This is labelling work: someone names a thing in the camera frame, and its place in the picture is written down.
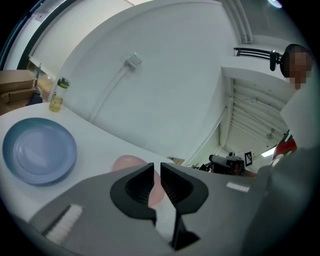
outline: bottle cap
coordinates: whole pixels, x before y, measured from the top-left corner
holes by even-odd
[[[64,77],[61,77],[59,80],[58,80],[58,86],[62,87],[62,88],[65,88],[67,89],[69,86],[70,86],[70,83],[67,79],[65,79]]]

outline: stacked plates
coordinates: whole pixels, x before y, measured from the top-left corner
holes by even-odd
[[[70,132],[45,118],[28,118],[14,124],[4,137],[2,152],[9,170],[35,185],[66,176],[77,159],[77,145]]]

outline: cardboard box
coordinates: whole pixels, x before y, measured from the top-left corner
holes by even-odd
[[[14,101],[14,102],[9,102],[8,104],[5,104],[1,99],[0,99],[0,116],[8,113],[12,110],[20,109],[22,107],[25,107],[29,102],[29,99],[23,99],[19,101]]]
[[[170,160],[172,160],[176,165],[180,166],[185,161],[184,159],[176,158],[176,157],[168,157]]]
[[[27,100],[30,99],[31,95],[36,91],[36,88],[34,88],[33,86],[28,89],[8,91],[1,94],[1,99],[4,103]]]
[[[0,71],[0,94],[10,91],[29,89],[37,80],[30,70],[4,70]]]

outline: black equipment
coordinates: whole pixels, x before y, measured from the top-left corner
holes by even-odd
[[[229,155],[227,157],[210,155],[211,172],[226,175],[242,175],[245,171],[245,161],[240,157]]]

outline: pink bowl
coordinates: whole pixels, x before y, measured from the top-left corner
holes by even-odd
[[[139,166],[146,164],[147,162],[143,159],[134,155],[122,155],[113,164],[111,171],[119,171],[132,166]],[[161,186],[161,178],[159,174],[154,171],[154,186],[149,195],[148,206],[152,207],[160,203],[165,197],[165,191]]]

